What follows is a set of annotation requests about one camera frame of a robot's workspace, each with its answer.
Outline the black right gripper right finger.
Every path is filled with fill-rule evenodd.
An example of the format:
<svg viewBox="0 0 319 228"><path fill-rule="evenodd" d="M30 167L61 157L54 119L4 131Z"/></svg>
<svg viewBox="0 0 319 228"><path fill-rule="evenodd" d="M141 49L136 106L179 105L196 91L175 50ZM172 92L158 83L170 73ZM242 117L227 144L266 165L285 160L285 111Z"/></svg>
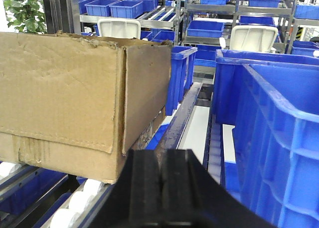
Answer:
<svg viewBox="0 0 319 228"><path fill-rule="evenodd" d="M204 169L191 150L167 150L161 164L163 228L270 228Z"/></svg>

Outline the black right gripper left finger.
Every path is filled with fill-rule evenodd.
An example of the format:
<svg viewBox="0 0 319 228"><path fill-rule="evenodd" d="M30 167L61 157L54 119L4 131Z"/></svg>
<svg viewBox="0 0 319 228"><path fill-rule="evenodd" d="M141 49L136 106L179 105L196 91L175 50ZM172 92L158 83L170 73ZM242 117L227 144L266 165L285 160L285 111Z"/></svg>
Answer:
<svg viewBox="0 0 319 228"><path fill-rule="evenodd" d="M160 208L160 173L153 150L130 150L117 182L90 228L145 228Z"/></svg>

